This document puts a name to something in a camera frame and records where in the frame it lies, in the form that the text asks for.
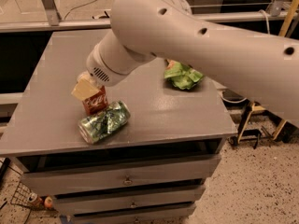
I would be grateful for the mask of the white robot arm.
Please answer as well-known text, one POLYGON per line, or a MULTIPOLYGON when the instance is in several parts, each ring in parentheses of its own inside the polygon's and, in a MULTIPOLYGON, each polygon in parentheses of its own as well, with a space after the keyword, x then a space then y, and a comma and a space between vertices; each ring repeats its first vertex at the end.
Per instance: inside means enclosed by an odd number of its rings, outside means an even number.
POLYGON ((86 67, 114 86, 160 57, 192 66, 235 93, 299 126, 299 41, 193 16, 185 0, 115 0, 111 29, 86 67))

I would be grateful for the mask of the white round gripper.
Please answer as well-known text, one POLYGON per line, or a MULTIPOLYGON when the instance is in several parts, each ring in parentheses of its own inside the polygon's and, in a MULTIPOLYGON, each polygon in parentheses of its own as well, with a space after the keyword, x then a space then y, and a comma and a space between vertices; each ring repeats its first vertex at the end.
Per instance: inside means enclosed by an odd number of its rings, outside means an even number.
MULTIPOLYGON (((103 86, 115 86, 128 77, 137 67, 155 59, 151 54, 140 54, 126 48, 112 31, 94 46, 86 62, 87 71, 91 77, 103 86)), ((87 79, 81 79, 71 94, 84 101, 99 89, 87 79)))

